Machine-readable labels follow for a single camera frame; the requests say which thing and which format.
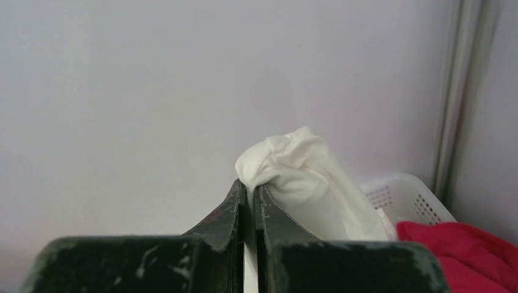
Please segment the white printed t-shirt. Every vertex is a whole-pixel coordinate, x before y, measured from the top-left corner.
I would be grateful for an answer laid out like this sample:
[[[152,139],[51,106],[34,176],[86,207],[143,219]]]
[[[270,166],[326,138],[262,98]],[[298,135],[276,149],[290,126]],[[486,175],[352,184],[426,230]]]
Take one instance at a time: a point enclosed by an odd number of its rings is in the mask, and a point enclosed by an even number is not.
[[[265,185],[274,202],[319,239],[393,241],[388,219],[339,166],[328,143],[304,126],[270,136],[235,164],[247,190],[244,216],[245,292],[258,292],[254,191]]]

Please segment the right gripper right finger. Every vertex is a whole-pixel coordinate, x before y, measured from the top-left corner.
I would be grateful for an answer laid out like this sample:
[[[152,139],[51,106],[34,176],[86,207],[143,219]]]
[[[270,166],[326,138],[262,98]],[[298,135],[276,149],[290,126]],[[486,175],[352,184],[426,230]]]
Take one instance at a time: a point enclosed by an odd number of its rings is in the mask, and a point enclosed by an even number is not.
[[[254,192],[259,292],[450,292],[440,262],[414,242],[323,241],[266,186]]]

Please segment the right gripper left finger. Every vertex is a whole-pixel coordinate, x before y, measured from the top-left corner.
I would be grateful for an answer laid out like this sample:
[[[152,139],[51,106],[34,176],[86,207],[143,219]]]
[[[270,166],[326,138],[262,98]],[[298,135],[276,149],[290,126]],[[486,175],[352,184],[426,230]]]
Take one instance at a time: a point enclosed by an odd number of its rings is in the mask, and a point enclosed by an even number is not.
[[[21,292],[242,292],[246,187],[181,235],[62,237],[37,255]]]

